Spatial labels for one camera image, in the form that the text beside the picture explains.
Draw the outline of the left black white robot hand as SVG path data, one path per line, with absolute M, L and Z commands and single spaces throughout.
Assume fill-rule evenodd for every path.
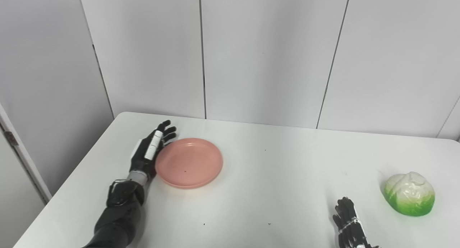
M 156 176 L 155 164 L 159 152 L 177 137 L 177 128 L 171 126 L 171 120 L 166 120 L 158 125 L 146 138 L 141 139 L 131 157 L 129 172 L 140 172 L 151 180 Z

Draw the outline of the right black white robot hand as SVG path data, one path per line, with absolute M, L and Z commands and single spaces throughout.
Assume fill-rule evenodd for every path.
M 351 199 L 348 197 L 339 199 L 335 206 L 335 212 L 332 220 L 338 228 L 338 245 L 340 248 L 379 248 L 379 246 L 372 246 L 368 242 Z

